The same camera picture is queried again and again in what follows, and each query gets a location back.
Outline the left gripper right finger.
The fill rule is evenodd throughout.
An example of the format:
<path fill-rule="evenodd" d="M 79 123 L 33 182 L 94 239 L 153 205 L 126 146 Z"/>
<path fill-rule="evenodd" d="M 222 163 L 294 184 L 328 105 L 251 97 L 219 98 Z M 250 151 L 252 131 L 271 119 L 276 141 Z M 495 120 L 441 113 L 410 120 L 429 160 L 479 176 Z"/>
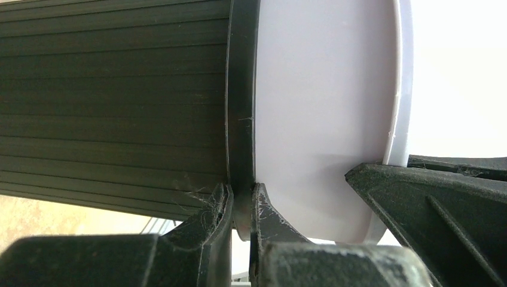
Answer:
<path fill-rule="evenodd" d="M 397 246 L 319 245 L 271 204 L 264 184 L 252 192 L 252 286 L 431 286 L 422 260 Z"/>

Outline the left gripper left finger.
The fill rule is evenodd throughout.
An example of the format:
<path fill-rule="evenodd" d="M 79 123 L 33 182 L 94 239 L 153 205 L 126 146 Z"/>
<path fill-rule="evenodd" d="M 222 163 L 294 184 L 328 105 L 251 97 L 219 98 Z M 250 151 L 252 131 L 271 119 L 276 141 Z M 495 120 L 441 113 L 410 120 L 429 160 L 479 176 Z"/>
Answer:
<path fill-rule="evenodd" d="M 230 286 L 233 201 L 218 185 L 164 235 L 22 238 L 1 254 L 1 285 Z"/>

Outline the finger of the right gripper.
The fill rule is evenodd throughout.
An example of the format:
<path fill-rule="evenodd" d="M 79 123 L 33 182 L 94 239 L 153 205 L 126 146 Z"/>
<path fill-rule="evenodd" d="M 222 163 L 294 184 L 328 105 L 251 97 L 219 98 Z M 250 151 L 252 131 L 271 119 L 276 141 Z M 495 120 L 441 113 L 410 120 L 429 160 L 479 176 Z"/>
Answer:
<path fill-rule="evenodd" d="M 407 167 L 362 163 L 345 179 L 435 286 L 506 285 L 506 158 L 412 155 Z"/>

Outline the black ribbed bin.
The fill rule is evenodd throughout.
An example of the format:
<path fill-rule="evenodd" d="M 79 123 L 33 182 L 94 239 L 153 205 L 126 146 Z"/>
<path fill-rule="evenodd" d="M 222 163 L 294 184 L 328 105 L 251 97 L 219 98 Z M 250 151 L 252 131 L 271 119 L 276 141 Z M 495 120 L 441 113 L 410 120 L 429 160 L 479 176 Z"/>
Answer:
<path fill-rule="evenodd" d="M 1 193 L 250 233 L 259 1 L 1 4 Z"/>

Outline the grey plastic bucket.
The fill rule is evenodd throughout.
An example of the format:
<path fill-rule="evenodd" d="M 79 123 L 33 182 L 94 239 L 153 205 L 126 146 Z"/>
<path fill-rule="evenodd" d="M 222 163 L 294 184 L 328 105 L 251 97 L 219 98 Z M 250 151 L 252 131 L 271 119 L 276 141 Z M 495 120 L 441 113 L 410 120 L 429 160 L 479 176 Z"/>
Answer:
<path fill-rule="evenodd" d="M 413 61 L 410 1 L 261 2 L 256 179 L 303 235 L 384 236 L 345 175 L 361 163 L 407 165 Z"/>

